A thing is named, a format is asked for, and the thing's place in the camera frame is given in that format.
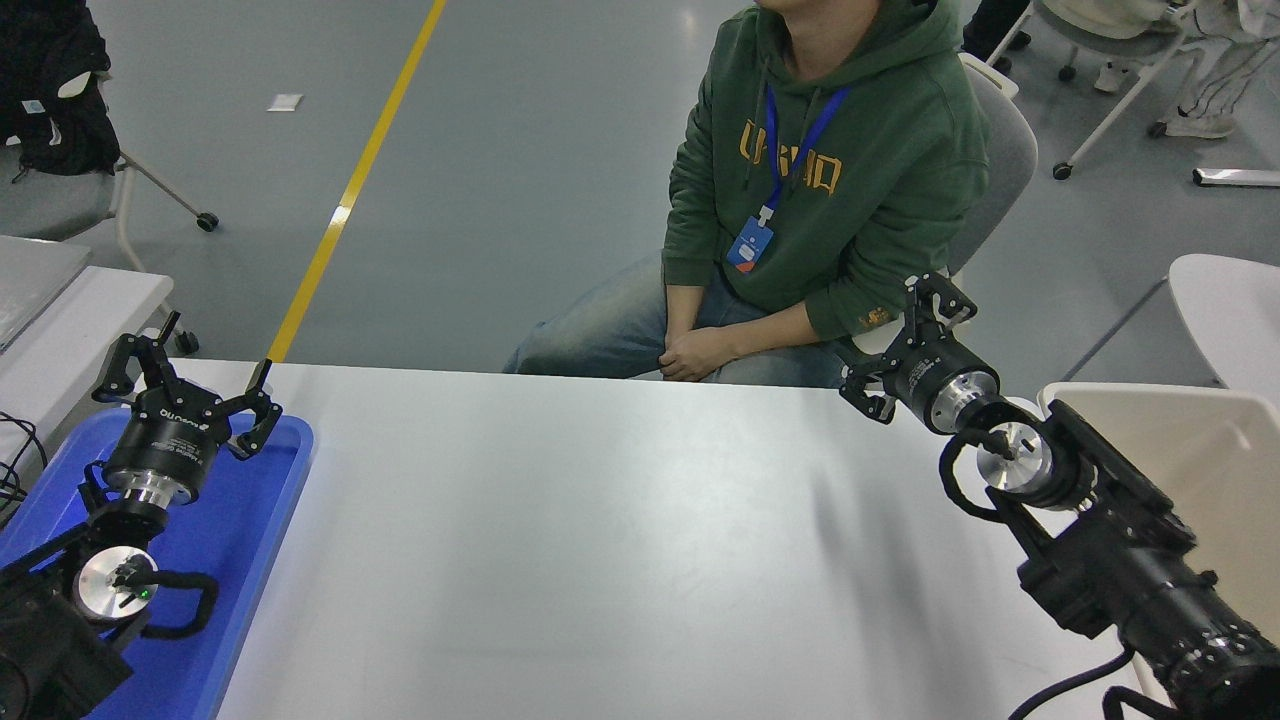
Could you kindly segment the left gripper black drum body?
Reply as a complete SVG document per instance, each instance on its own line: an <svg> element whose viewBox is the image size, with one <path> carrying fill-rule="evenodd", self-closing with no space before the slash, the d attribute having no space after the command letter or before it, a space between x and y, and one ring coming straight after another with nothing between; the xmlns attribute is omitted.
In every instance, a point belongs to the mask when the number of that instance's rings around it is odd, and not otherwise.
<svg viewBox="0 0 1280 720"><path fill-rule="evenodd" d="M174 398L163 387L140 392L105 464L104 480L123 491L128 480L148 471L175 482L184 493L198 493L219 446L230 438L225 416L205 415L219 402L220 396L188 382L179 383Z"/></svg>

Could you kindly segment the person's left hand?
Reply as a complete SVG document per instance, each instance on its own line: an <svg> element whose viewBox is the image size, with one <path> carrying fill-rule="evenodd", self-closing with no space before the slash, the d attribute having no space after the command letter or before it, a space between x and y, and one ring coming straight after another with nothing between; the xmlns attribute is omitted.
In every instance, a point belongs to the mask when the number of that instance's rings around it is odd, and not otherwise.
<svg viewBox="0 0 1280 720"><path fill-rule="evenodd" d="M741 357L740 331L735 325L705 327L694 331L698 331L698 354L701 369L707 373L700 380L707 379L727 363Z"/></svg>

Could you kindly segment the person's right hand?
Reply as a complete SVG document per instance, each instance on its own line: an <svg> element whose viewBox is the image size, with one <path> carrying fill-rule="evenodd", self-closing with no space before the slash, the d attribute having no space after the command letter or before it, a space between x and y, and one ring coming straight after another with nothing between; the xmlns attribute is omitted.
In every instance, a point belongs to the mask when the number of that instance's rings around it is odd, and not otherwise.
<svg viewBox="0 0 1280 720"><path fill-rule="evenodd" d="M667 332L659 369L664 380L699 382L707 373L698 354L698 331Z"/></svg>

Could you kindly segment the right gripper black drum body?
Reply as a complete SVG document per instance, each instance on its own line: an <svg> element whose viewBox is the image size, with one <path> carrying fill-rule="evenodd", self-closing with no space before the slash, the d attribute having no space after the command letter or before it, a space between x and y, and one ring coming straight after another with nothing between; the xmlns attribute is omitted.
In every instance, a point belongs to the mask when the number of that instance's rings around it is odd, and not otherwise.
<svg viewBox="0 0 1280 720"><path fill-rule="evenodd" d="M957 433L964 409L987 395L987 363L951 334L896 340L884 357L895 363L884 391L936 434Z"/></svg>

